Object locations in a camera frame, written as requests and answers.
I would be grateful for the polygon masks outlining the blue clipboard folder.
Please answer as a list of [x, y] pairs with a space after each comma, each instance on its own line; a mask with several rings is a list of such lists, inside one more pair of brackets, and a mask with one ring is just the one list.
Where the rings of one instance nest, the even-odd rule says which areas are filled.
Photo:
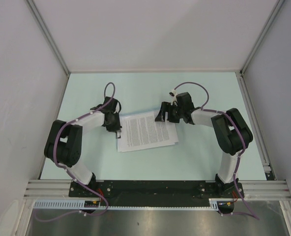
[[154, 112], [138, 112], [120, 116], [121, 139], [129, 147], [159, 142]]

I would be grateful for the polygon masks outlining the metal folder clip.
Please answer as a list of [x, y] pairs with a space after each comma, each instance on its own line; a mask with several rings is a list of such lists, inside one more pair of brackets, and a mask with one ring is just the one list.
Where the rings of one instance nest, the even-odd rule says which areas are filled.
[[117, 138], [117, 139], [120, 139], [120, 138], [121, 138], [121, 131], [117, 131], [117, 132], [116, 132], [116, 138]]

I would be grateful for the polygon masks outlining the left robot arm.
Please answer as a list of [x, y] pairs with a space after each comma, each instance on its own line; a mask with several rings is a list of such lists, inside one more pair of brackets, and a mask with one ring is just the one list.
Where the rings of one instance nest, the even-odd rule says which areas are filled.
[[106, 96], [104, 103], [91, 108], [89, 113], [69, 122], [57, 119], [52, 124], [44, 155], [64, 169], [80, 185], [79, 190], [85, 196], [94, 195], [98, 184], [95, 174], [81, 161], [83, 136], [97, 127], [105, 127], [119, 139], [122, 129], [120, 111], [121, 103]]

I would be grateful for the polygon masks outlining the table form paper sheet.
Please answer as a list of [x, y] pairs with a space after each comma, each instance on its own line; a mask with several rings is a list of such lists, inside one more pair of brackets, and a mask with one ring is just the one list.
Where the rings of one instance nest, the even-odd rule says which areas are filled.
[[177, 144], [177, 142], [163, 141], [163, 142], [157, 142], [157, 143], [153, 143], [153, 144], [146, 144], [146, 145], [129, 147], [126, 141], [124, 142], [122, 139], [119, 139], [117, 142], [117, 151], [118, 152], [139, 151], [139, 150], [150, 149], [150, 148], [159, 148], [159, 147], [171, 146], [171, 145], [175, 145], [175, 144]]

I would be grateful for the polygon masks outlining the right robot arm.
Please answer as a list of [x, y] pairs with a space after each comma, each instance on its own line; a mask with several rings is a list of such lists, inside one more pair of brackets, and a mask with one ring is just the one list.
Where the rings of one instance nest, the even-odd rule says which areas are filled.
[[253, 134], [240, 111], [236, 108], [218, 111], [195, 107], [189, 93], [174, 95], [172, 102], [162, 102], [155, 122], [179, 123], [213, 128], [217, 143], [222, 150], [221, 165], [215, 176], [215, 192], [227, 197], [238, 188], [237, 173], [242, 154], [253, 141]]

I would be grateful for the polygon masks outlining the text paper sheet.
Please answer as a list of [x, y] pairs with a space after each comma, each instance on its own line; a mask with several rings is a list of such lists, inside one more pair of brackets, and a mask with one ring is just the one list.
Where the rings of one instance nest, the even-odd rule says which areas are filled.
[[117, 140], [118, 152], [139, 151], [178, 143], [174, 123], [156, 122], [157, 111], [120, 117], [122, 126]]

